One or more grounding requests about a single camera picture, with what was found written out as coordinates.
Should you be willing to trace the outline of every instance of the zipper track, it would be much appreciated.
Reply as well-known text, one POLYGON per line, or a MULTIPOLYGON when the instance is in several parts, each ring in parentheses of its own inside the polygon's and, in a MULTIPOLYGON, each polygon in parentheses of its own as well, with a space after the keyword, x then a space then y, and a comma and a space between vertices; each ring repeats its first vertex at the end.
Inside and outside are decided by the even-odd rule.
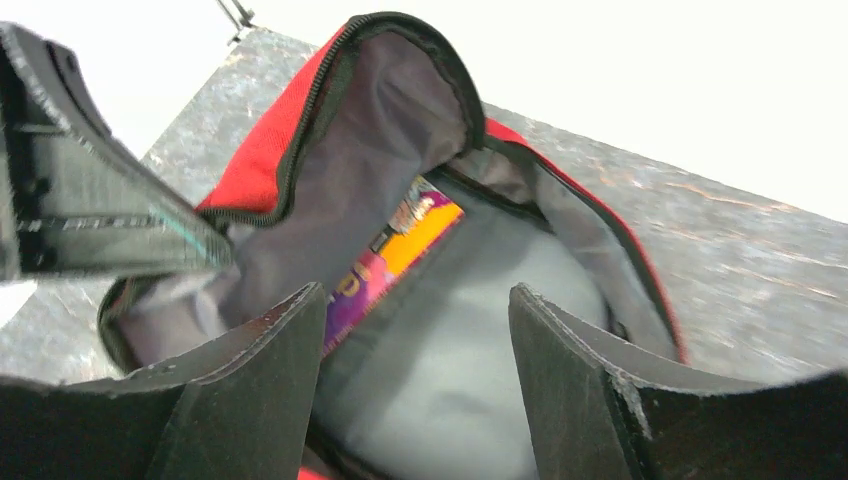
MULTIPOLYGON (((433 27, 415 17, 403 13, 383 12, 353 17, 353 19, 348 22, 347 26, 342 31, 342 33, 340 33, 339 36, 336 37, 336 40, 327 50, 326 55, 324 55, 324 58, 321 60, 321 64, 318 66, 318 69, 315 73, 312 86, 309 89, 309 93, 306 97, 306 102, 303 106, 303 110, 301 113, 301 121, 298 123, 298 126, 295 129, 291 143, 286 149, 286 153, 280 160, 280 166, 278 167, 277 171, 277 185, 279 188, 278 198, 280 200, 274 210, 267 214, 257 214, 255 212, 237 209, 208 208, 199 212, 202 217, 210 220, 213 224, 218 225, 219 227, 222 227, 224 224, 229 222, 250 224, 257 227, 267 227, 283 220, 290 213, 291 208, 294 206, 294 196, 292 195, 291 187, 294 183, 295 174, 299 170, 299 167, 301 166, 304 159, 304 156, 299 155, 299 153, 301 152, 307 141, 307 129, 311 126, 316 106, 318 104, 318 100, 321 97, 321 93, 325 85, 327 84, 328 74, 331 72, 333 65, 335 64, 336 59, 339 55, 339 52, 344 46, 355 40, 357 36, 362 33, 365 27, 371 26, 378 22, 384 22, 389 20, 410 23, 415 27, 424 28, 428 30, 428 33, 431 33, 434 38, 447 44, 447 40, 441 34, 439 34, 433 27)), ((472 85, 470 77, 462 80, 466 81, 469 85, 472 85)), ((475 101, 472 103, 480 104, 478 98, 475 98, 474 100, 475 101)), ((480 117, 483 117, 482 105, 480 105, 480 117)), ((470 143, 479 143, 475 142, 475 139, 480 138, 482 140, 483 126, 471 125, 471 127, 476 128, 480 131, 470 132, 469 141, 470 143)))
MULTIPOLYGON (((584 205, 589 207, 592 212, 597 215, 610 229, 610 231, 615 235, 616 240, 621 243, 624 247, 625 252, 627 252, 630 261, 633 263, 634 269, 636 270, 636 275, 642 284, 645 286, 645 291, 648 294, 648 298, 651 300, 651 303, 654 304, 654 307, 657 309, 657 312, 660 314, 660 318, 662 319, 663 324, 668 330, 669 335, 672 338, 674 346, 676 347, 677 354, 679 360, 686 364, 687 353, 686 353, 686 345, 682 342, 677 323, 674 319, 674 314, 672 313, 671 307, 666 303, 666 300, 662 294, 662 287, 659 284, 659 279, 653 273, 651 266, 648 264, 648 261, 645 259, 644 253, 642 252, 642 248, 636 243, 634 238, 632 237, 631 232, 627 228, 626 225, 622 224, 616 217, 615 214, 612 213, 605 205, 600 204, 597 200, 586 195, 582 187, 579 187, 573 184, 571 180, 563 178, 562 174, 556 171, 551 167, 548 162, 541 157, 538 153, 533 151, 531 148, 517 142, 500 140, 495 137, 487 136, 487 138, 491 141, 499 143, 505 148, 501 148, 501 153, 507 155, 508 157, 514 158, 516 155, 519 157, 527 157, 530 161, 534 162, 536 165, 541 167, 546 173, 556 178, 560 184, 562 184, 566 189, 568 189, 569 193, 577 197, 584 205)), ((617 320, 613 319, 612 326, 616 327, 615 323, 618 323, 617 320)), ((625 338, 627 336, 626 329, 624 329, 621 333, 624 334, 625 338)))
POLYGON ((432 173, 443 177, 448 182, 451 182, 463 190, 468 191, 472 195, 479 197, 481 200, 492 205, 496 205, 501 210, 514 215, 518 218, 532 222, 537 228, 544 230, 547 233, 553 233, 550 224, 548 223, 541 210, 535 204, 521 204, 493 192, 491 189, 475 182, 466 175, 454 170, 450 165, 442 165, 436 168, 432 173))

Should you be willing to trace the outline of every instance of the bag opening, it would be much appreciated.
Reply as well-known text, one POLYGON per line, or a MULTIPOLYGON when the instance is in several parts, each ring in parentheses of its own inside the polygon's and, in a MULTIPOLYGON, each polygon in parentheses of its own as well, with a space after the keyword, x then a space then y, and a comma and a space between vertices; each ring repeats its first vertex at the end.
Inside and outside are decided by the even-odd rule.
POLYGON ((284 221, 230 225, 233 265, 157 279, 113 328, 150 365, 306 283, 330 291, 425 174, 465 218, 327 357, 313 424, 334 449, 393 478, 533 479, 512 286, 533 285, 603 329, 624 325, 658 355, 678 351, 632 252, 585 199, 529 150, 494 139, 467 150, 467 98, 437 62, 395 32, 362 41, 326 132, 304 150, 284 221))

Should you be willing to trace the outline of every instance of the black plastic piece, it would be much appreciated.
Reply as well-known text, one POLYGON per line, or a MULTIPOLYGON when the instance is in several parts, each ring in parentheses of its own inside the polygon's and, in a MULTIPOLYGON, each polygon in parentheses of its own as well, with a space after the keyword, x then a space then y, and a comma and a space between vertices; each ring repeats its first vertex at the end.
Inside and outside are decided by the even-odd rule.
POLYGON ((324 339, 312 284, 122 380, 0 377, 0 478, 293 480, 324 339))
POLYGON ((3 22, 0 128, 0 281, 232 262, 226 237, 112 137, 73 52, 3 22))
POLYGON ((510 329, 541 480, 848 478, 848 376, 786 385, 649 353, 520 285, 510 329))

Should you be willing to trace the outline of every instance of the white background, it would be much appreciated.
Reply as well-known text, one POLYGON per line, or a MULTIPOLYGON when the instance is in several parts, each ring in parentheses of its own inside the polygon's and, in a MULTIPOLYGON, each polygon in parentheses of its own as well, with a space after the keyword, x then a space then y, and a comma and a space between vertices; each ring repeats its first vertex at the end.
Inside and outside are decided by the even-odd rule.
MULTIPOLYGON (((417 15, 489 103, 848 222, 844 1, 244 1, 256 23, 313 44, 354 14, 417 15)), ((0 0, 0 19, 74 49, 139 156, 233 33, 214 0, 0 0)), ((10 288, 31 287, 0 287, 4 310, 10 288)))

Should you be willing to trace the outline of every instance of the table surface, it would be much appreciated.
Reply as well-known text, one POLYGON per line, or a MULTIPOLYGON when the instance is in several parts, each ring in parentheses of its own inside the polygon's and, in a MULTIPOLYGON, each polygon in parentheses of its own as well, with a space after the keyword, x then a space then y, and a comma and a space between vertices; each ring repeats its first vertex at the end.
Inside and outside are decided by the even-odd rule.
MULTIPOLYGON (((199 201, 314 51, 252 32, 142 162, 199 201)), ((848 365, 848 225, 487 109, 633 227, 667 286, 695 367, 778 382, 848 365)), ((48 382, 116 375, 95 328, 109 283, 39 283, 0 330, 0 373, 48 382)))

